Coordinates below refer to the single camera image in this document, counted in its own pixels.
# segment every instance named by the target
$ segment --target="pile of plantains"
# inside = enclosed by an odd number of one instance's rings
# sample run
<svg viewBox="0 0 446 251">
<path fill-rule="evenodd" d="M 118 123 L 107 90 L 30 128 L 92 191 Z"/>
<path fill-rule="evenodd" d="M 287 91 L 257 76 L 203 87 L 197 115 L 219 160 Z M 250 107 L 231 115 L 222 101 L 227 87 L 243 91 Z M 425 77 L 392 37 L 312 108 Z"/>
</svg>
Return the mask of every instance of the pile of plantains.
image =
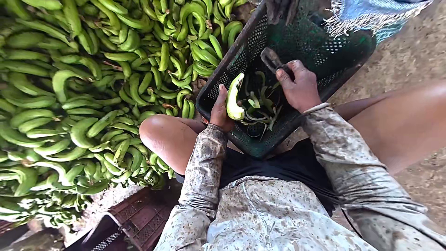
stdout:
<svg viewBox="0 0 446 251">
<path fill-rule="evenodd" d="M 139 139 L 154 114 L 193 118 L 247 0 L 0 0 L 0 219 L 70 226 L 109 186 L 161 189 Z"/>
</svg>

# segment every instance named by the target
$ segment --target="blue cloth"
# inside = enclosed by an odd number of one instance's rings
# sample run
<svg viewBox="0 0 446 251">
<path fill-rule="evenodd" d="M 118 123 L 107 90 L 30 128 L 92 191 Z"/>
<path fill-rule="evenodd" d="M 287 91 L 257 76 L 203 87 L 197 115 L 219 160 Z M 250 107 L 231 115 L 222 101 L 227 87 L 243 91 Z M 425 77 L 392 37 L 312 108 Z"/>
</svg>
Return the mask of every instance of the blue cloth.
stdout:
<svg viewBox="0 0 446 251">
<path fill-rule="evenodd" d="M 332 0 L 330 11 L 333 16 L 326 20 L 327 31 L 331 36 L 337 37 L 361 29 L 377 34 L 385 28 L 385 34 L 382 33 L 381 37 L 389 37 L 432 2 L 433 0 Z"/>
</svg>

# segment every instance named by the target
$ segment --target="plantain peel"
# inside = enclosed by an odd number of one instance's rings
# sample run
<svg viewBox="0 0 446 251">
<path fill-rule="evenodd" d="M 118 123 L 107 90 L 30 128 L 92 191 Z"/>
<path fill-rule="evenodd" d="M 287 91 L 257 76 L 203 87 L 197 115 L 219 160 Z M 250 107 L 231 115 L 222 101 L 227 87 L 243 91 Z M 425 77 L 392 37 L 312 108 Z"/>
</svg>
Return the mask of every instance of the plantain peel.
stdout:
<svg viewBox="0 0 446 251">
<path fill-rule="evenodd" d="M 237 105 L 237 96 L 245 77 L 244 73 L 240 73 L 231 83 L 226 97 L 226 112 L 233 120 L 242 120 L 245 118 L 245 110 Z"/>
</svg>

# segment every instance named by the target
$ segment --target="thigh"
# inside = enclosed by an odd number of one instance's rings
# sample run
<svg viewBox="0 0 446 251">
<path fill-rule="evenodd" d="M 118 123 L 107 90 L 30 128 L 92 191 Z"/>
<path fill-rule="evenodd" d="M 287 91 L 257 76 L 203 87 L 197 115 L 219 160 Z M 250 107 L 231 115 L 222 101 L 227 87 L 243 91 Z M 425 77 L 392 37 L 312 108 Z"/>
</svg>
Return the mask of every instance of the thigh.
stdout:
<svg viewBox="0 0 446 251">
<path fill-rule="evenodd" d="M 395 174 L 446 146 L 446 82 L 395 92 L 349 123 Z"/>
<path fill-rule="evenodd" d="M 140 137 L 175 172 L 184 175 L 198 133 L 204 128 L 199 121 L 154 115 L 142 122 Z"/>
</svg>

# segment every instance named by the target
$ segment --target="person's left hand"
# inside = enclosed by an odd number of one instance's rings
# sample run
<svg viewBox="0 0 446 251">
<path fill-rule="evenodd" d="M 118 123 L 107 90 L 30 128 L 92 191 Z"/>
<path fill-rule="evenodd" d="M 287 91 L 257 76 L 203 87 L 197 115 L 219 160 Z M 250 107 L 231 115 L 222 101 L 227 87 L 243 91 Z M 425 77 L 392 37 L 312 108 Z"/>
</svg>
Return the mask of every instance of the person's left hand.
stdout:
<svg viewBox="0 0 446 251">
<path fill-rule="evenodd" d="M 226 113 L 227 90 L 224 85 L 219 86 L 219 96 L 211 111 L 211 124 L 220 127 L 223 132 L 228 133 L 234 127 L 234 121 Z"/>
</svg>

